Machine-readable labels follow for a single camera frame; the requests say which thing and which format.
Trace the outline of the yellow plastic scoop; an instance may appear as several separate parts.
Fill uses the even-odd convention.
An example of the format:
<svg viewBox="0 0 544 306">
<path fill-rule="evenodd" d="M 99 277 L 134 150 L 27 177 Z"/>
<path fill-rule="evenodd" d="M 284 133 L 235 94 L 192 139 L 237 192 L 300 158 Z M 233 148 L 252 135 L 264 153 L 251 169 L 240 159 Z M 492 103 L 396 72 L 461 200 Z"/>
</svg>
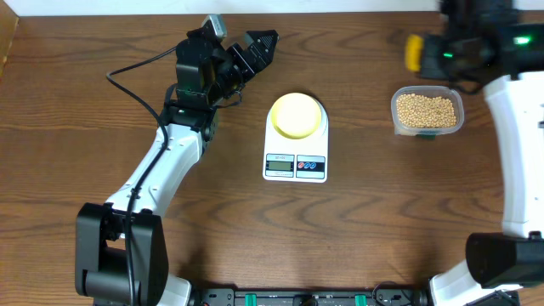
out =
<svg viewBox="0 0 544 306">
<path fill-rule="evenodd" d="M 422 68 L 424 39 L 410 34 L 405 43 L 405 67 L 408 71 L 419 72 Z"/>
</svg>

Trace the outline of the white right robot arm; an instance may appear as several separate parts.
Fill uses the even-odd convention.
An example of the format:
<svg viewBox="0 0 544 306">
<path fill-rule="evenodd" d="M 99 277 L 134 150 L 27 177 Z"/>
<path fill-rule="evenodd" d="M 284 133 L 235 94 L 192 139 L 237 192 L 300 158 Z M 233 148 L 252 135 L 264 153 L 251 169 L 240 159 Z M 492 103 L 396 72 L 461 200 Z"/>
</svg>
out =
<svg viewBox="0 0 544 306">
<path fill-rule="evenodd" d="M 434 276 L 419 305 L 514 305 L 543 282 L 543 26 L 511 1 L 443 1 L 444 31 L 408 47 L 420 77 L 470 82 L 494 120 L 504 183 L 501 231 L 473 233 L 465 258 Z"/>
</svg>

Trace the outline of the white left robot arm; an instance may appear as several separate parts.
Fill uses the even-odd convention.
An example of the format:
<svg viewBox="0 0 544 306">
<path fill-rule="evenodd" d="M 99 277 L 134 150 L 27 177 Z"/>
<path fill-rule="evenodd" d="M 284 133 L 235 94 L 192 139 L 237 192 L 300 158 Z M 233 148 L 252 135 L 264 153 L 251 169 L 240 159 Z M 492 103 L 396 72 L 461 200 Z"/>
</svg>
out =
<svg viewBox="0 0 544 306">
<path fill-rule="evenodd" d="M 76 292 L 95 305 L 186 305 L 190 283 L 169 274 L 162 218 L 217 128 L 217 111 L 269 66 L 280 36 L 247 31 L 247 47 L 221 44 L 204 25 L 171 49 L 177 81 L 165 94 L 153 145 L 128 181 L 76 216 Z"/>
</svg>

